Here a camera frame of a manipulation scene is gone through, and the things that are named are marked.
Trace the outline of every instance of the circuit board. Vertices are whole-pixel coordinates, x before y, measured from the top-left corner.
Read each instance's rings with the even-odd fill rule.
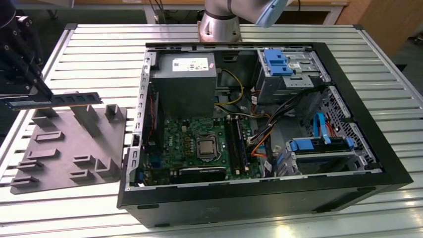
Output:
[[[250,126],[246,118],[240,119],[242,137],[250,136]],[[217,157],[204,162],[197,156],[196,141],[202,137],[214,138]],[[230,170],[229,152],[226,150],[224,118],[216,119],[169,119],[163,126],[162,168],[220,166],[225,167],[226,178],[248,179],[260,176],[258,165],[248,164],[248,171],[234,174]]]

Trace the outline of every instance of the cpu socket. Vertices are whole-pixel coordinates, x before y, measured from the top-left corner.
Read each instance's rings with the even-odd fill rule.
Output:
[[[217,157],[216,137],[197,138],[197,158],[204,162],[212,161]]]

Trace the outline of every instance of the black computer case frame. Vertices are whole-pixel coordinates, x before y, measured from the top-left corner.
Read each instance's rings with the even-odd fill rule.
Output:
[[[286,216],[341,210],[376,193],[412,183],[406,170],[388,144],[364,103],[324,43],[153,43],[146,48],[192,46],[258,47],[310,46],[330,76],[332,83],[358,125],[382,173],[193,187],[162,187],[142,191],[125,190],[123,160],[117,208],[126,209],[146,227],[214,223],[230,220]]]

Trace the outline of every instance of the power supply label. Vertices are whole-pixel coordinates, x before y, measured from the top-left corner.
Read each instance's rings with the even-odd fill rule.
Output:
[[[206,71],[209,63],[206,58],[176,58],[171,61],[171,71]]]

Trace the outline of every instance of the slotted metal surface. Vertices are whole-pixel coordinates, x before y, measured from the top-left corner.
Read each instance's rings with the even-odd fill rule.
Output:
[[[365,32],[350,26],[241,27],[244,42],[325,42],[392,148],[410,173],[413,183],[376,195],[345,210],[198,226],[147,230],[129,214],[115,209],[117,183],[22,195],[9,193],[18,161],[34,128],[30,112],[10,131],[14,139],[2,146],[0,167],[0,236],[98,237],[125,235],[173,237],[421,237],[423,236],[423,110],[421,99],[402,75],[377,50]],[[97,91],[103,104],[127,108],[134,104],[145,42],[194,42],[194,25],[79,25],[57,46],[57,57],[45,70],[55,93]],[[126,131],[133,121],[126,122]],[[129,134],[125,144],[130,142]]]

